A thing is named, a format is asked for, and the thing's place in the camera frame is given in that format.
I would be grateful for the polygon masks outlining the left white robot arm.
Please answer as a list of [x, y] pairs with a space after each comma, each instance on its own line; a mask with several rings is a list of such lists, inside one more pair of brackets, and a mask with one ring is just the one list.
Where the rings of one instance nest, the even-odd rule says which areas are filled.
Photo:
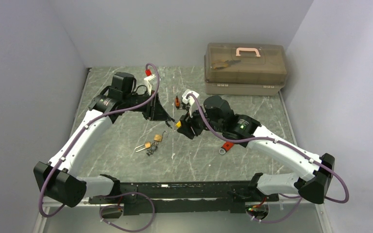
[[124, 112], [140, 112], [146, 120], [164, 121], [173, 118], [160, 103], [157, 90], [160, 77], [148, 69], [141, 84], [146, 90], [137, 92], [134, 75], [117, 72], [112, 83], [106, 86], [88, 106], [88, 110], [67, 143], [48, 162], [38, 162], [34, 177], [41, 191], [40, 199], [49, 197], [63, 206], [75, 207], [82, 199], [93, 196], [113, 204], [119, 200], [119, 180], [105, 174], [96, 177], [79, 177], [80, 169], [96, 141]]

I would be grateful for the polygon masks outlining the orange padlock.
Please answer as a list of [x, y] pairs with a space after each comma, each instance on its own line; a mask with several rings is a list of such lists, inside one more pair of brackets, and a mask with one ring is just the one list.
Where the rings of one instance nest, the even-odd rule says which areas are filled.
[[181, 102], [180, 102], [180, 99], [178, 98], [178, 96], [175, 97], [174, 106], [175, 106], [176, 109], [181, 109]]

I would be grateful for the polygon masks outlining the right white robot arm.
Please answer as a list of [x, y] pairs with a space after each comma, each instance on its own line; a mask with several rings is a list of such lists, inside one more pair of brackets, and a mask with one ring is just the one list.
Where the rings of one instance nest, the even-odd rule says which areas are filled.
[[328, 199], [326, 194], [334, 175], [332, 155], [319, 156], [280, 138], [254, 118], [234, 113], [220, 96], [208, 97], [200, 106], [198, 94], [187, 91], [182, 96], [182, 106], [186, 114], [176, 124], [178, 133], [193, 139], [210, 131], [225, 142], [262, 151], [291, 169], [288, 174], [256, 173], [248, 185], [253, 201], [272, 194], [298, 194], [314, 204]]

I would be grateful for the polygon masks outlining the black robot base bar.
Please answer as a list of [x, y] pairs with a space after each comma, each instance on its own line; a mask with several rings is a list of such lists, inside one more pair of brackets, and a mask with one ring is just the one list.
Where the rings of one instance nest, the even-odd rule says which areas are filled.
[[251, 204], [277, 202], [264, 196], [250, 181], [121, 183], [111, 197], [89, 198], [90, 204], [118, 204], [126, 216], [151, 213], [230, 212], [245, 213]]

